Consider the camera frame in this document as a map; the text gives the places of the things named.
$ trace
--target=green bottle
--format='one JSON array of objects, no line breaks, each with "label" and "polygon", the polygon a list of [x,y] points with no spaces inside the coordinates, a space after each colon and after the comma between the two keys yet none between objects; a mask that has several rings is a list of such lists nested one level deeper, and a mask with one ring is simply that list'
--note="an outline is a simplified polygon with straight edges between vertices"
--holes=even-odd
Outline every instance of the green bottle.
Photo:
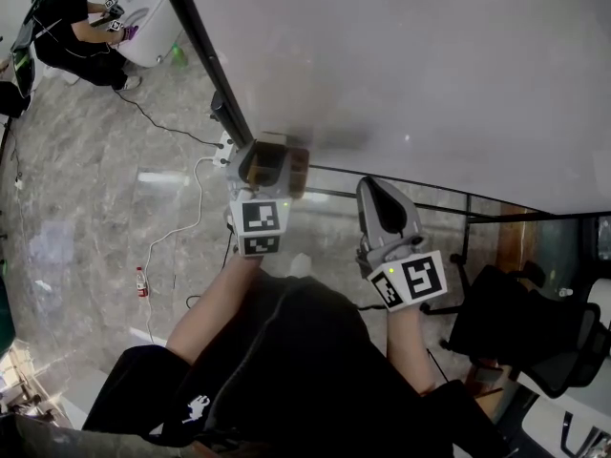
[{"label": "green bottle", "polygon": [[174,46],[172,46],[172,55],[173,55],[172,61],[179,68],[186,68],[186,66],[189,64],[188,61],[187,61],[186,54],[179,47],[179,45],[177,43],[174,43]]}]

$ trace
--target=power strip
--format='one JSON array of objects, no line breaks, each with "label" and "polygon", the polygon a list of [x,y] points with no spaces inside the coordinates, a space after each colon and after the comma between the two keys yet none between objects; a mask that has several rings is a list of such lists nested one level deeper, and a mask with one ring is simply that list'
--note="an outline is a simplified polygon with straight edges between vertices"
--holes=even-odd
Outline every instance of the power strip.
[{"label": "power strip", "polygon": [[212,164],[219,168],[224,168],[230,162],[230,158],[233,155],[236,145],[234,144],[227,131],[223,131],[219,144],[222,144],[222,148],[217,148],[217,152],[214,154]]}]

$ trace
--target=white cable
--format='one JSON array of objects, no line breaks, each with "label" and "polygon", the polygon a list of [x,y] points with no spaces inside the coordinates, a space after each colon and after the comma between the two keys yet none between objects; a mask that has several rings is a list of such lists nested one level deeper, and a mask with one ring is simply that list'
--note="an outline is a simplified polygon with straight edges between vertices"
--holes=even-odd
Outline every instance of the white cable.
[{"label": "white cable", "polygon": [[149,331],[149,337],[151,338],[151,343],[153,344],[155,344],[155,340],[153,339],[153,333],[151,332],[151,325],[150,325],[151,318],[153,317],[153,306],[151,305],[151,295],[153,293],[153,290],[151,289],[151,283],[149,282],[149,275],[148,275],[149,263],[151,262],[151,255],[153,254],[153,246],[155,246],[158,242],[162,242],[163,240],[169,238],[173,234],[179,233],[181,231],[186,231],[187,229],[191,229],[200,224],[201,222],[201,203],[203,201],[203,188],[201,187],[200,179],[198,178],[198,166],[200,165],[202,161],[212,161],[213,159],[214,159],[213,156],[201,157],[200,159],[198,159],[198,162],[195,163],[195,166],[193,167],[193,176],[195,177],[195,181],[197,182],[198,186],[200,187],[200,207],[198,209],[198,220],[191,225],[180,227],[179,229],[173,229],[168,234],[166,234],[163,238],[157,239],[156,241],[152,242],[151,245],[149,246],[149,257],[146,260],[146,264],[144,265],[144,280],[146,281],[146,286],[149,291],[148,295],[146,296],[146,301],[148,302],[148,305],[149,305],[149,315],[146,319],[146,329]]}]

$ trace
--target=plastic bottle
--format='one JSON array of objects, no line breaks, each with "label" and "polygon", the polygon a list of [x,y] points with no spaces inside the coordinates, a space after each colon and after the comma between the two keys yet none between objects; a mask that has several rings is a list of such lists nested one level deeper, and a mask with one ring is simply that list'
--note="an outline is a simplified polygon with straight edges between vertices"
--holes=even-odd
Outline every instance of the plastic bottle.
[{"label": "plastic bottle", "polygon": [[139,297],[149,296],[149,287],[144,278],[144,272],[141,267],[136,268],[136,289]]},{"label": "plastic bottle", "polygon": [[177,43],[174,43],[174,46],[172,46],[172,55],[174,56],[174,63],[179,68],[186,68],[188,64],[187,56]]}]

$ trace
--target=black t-shirt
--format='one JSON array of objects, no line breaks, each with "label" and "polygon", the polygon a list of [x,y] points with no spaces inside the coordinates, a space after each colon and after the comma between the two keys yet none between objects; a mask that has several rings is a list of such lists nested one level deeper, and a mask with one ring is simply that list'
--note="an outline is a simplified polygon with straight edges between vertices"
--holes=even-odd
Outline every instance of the black t-shirt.
[{"label": "black t-shirt", "polygon": [[49,30],[35,41],[36,52],[42,54],[42,59],[49,53],[66,50],[73,57],[108,52],[106,44],[81,42],[74,35],[72,24],[89,19],[87,0],[45,0],[34,17],[38,21],[36,33]]},{"label": "black t-shirt", "polygon": [[430,397],[373,346],[344,296],[262,277],[193,366],[160,346],[125,351],[83,429],[170,447],[268,443],[280,456],[452,456]]}]

